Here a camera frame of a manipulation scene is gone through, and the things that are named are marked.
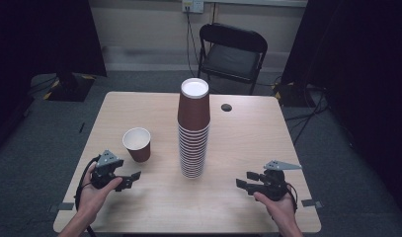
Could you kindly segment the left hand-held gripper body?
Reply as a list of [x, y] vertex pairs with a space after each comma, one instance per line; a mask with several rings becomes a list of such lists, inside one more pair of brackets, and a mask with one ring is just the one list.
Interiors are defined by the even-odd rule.
[[97, 159], [91, 175], [91, 183], [96, 189], [105, 187], [116, 177], [115, 170], [123, 165], [123, 160], [110, 150], [105, 150]]

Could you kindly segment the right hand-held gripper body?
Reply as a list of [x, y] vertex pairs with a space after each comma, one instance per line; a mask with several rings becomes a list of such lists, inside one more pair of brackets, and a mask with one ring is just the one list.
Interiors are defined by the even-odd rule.
[[301, 165], [289, 164], [282, 161], [272, 160], [264, 166], [265, 175], [263, 185], [256, 188], [256, 192], [265, 195], [267, 198], [278, 201], [285, 194], [291, 194], [288, 183], [285, 181], [284, 170], [299, 170]]

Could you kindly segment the single brown paper cup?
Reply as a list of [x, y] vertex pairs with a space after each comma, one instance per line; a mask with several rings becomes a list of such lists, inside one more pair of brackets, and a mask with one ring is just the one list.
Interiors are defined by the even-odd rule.
[[138, 163], [145, 162], [151, 155], [151, 134], [143, 127], [134, 127], [122, 137], [122, 144], [131, 158]]

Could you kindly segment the stack of brown paper cups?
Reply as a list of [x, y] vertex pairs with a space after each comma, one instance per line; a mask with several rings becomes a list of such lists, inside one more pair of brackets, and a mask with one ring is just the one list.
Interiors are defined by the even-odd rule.
[[182, 83], [177, 122], [181, 172], [195, 179], [203, 171], [210, 125], [209, 87], [204, 80]]

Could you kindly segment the person's left hand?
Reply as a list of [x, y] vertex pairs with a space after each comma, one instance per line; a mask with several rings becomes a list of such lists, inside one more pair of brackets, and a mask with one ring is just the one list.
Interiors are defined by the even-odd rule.
[[82, 192], [80, 196], [80, 203], [77, 210], [77, 216], [85, 220], [86, 222], [92, 223], [102, 208], [108, 194], [114, 190], [122, 181], [122, 178], [116, 177], [111, 180], [102, 189], [96, 189], [91, 184], [91, 175], [95, 169], [96, 163], [93, 162], [85, 174], [84, 180], [82, 182]]

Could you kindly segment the person's right hand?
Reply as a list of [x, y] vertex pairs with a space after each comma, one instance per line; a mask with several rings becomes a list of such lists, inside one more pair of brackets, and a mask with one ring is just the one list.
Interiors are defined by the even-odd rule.
[[253, 197], [266, 207], [278, 227], [292, 226], [295, 223], [292, 197], [289, 194], [285, 194], [278, 201], [271, 200], [259, 192], [255, 192]]

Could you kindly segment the grey tape strip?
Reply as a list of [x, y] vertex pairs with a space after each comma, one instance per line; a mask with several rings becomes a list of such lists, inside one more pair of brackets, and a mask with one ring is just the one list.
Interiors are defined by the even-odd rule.
[[303, 207], [314, 206], [315, 208], [322, 208], [324, 205], [320, 200], [303, 199], [301, 201]]
[[74, 207], [73, 202], [62, 202], [58, 204], [53, 204], [49, 207], [48, 211], [52, 213], [57, 213], [60, 210], [72, 210]]

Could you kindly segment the black stand base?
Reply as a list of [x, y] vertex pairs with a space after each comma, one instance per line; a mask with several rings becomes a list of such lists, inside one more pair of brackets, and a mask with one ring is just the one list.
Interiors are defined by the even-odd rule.
[[48, 101], [84, 102], [94, 82], [92, 75], [57, 73], [43, 98]]

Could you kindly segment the black folding chair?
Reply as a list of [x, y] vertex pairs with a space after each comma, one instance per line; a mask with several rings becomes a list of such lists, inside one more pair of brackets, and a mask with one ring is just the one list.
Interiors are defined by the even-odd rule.
[[212, 23], [200, 29], [201, 51], [198, 77], [217, 76], [250, 85], [252, 95], [268, 51], [259, 33]]

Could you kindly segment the black curtain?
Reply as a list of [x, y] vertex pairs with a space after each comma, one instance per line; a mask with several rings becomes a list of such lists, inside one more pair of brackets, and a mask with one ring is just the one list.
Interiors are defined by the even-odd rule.
[[402, 0], [307, 0], [281, 80], [325, 89], [402, 212]]
[[0, 146], [46, 73], [107, 74], [89, 0], [0, 0]]

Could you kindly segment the white wall socket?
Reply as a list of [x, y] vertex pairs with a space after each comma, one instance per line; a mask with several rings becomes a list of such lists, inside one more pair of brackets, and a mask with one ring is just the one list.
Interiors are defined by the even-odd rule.
[[184, 13], [202, 14], [203, 7], [203, 0], [182, 0], [182, 11]]

